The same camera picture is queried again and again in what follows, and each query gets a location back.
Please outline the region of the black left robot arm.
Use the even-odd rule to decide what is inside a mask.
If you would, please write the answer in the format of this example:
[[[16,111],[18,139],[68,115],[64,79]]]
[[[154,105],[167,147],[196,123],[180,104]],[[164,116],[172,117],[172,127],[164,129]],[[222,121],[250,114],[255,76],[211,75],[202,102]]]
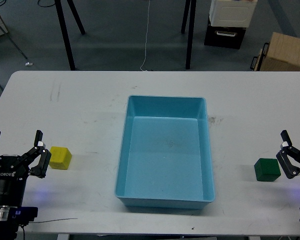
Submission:
[[[0,155],[0,240],[14,240],[18,229],[38,216],[37,207],[22,202],[28,176],[46,176],[52,154],[42,137],[37,130],[33,147],[23,155]]]

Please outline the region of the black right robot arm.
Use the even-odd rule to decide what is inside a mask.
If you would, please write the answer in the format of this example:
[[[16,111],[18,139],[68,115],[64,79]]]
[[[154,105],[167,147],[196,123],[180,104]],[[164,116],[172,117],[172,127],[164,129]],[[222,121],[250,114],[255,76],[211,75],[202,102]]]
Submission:
[[[280,136],[282,144],[280,145],[280,151],[276,154],[276,158],[286,177],[293,179],[300,175],[300,150],[293,146],[287,130],[283,130]]]

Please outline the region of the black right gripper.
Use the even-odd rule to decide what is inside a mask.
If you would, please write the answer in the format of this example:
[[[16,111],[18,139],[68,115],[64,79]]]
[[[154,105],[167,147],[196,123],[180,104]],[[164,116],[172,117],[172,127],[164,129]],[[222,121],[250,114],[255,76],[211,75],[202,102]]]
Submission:
[[[280,133],[282,144],[276,158],[288,179],[300,175],[300,150],[293,146],[287,130]]]

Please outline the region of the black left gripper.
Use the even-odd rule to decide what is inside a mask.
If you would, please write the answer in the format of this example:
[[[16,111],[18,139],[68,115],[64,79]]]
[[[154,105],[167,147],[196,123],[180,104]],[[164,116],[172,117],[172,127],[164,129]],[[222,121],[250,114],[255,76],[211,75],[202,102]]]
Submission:
[[[0,156],[0,206],[21,206],[28,175],[45,178],[52,154],[42,141],[43,133],[37,130],[33,147],[21,156]],[[29,165],[39,157],[36,166]]]

